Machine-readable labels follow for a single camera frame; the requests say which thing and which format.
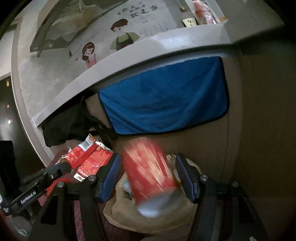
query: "screw head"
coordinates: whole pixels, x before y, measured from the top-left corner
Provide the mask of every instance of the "screw head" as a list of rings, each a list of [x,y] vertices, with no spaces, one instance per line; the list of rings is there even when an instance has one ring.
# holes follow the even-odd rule
[[[203,181],[207,181],[209,179],[209,177],[207,175],[201,175],[200,179]]]
[[[89,181],[94,181],[96,179],[96,176],[95,175],[90,175],[87,179]]]
[[[184,7],[179,8],[181,12],[186,12],[187,10]]]
[[[232,183],[232,186],[235,187],[235,188],[237,188],[239,186],[239,183],[238,182],[233,182]]]
[[[57,183],[57,186],[58,186],[59,188],[61,188],[64,184],[65,184],[64,182],[60,181],[60,182]]]

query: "blue towel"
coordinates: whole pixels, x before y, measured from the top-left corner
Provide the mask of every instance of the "blue towel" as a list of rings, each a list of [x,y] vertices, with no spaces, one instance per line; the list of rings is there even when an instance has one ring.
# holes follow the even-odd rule
[[[118,134],[175,131],[227,113],[229,94],[220,57],[146,71],[99,92]]]

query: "white shelf edge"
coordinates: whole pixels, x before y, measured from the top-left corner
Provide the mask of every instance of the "white shelf edge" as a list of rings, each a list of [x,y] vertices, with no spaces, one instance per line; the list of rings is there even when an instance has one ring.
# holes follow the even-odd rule
[[[50,114],[80,92],[138,63],[181,50],[229,44],[231,41],[223,24],[178,28],[143,39],[111,54],[83,72],[42,112],[35,115],[33,121],[39,126]]]

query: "beige cloth bag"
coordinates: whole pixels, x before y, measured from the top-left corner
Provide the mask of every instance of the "beige cloth bag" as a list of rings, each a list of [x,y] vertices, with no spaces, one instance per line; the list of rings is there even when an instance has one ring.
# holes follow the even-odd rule
[[[175,155],[167,155],[172,170],[175,167],[175,157]],[[191,160],[187,159],[187,161],[200,171],[200,168]],[[107,202],[104,208],[103,213],[111,224],[134,232],[160,235],[165,240],[176,240],[189,233],[197,204],[192,204],[184,194],[176,211],[157,218],[144,217],[123,189],[123,183],[126,180],[127,175],[124,173],[116,185],[116,195]]]

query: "cartoon wall sticker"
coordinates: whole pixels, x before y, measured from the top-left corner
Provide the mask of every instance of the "cartoon wall sticker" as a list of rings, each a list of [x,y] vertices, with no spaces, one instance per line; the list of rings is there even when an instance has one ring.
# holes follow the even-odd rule
[[[88,69],[97,63],[96,54],[94,53],[94,44],[92,42],[87,43],[83,47],[82,59],[85,61]]]
[[[116,51],[133,44],[140,37],[133,32],[126,33],[122,29],[128,24],[125,18],[122,18],[112,24],[111,31],[117,33],[117,38],[112,42],[110,49],[116,49]]]

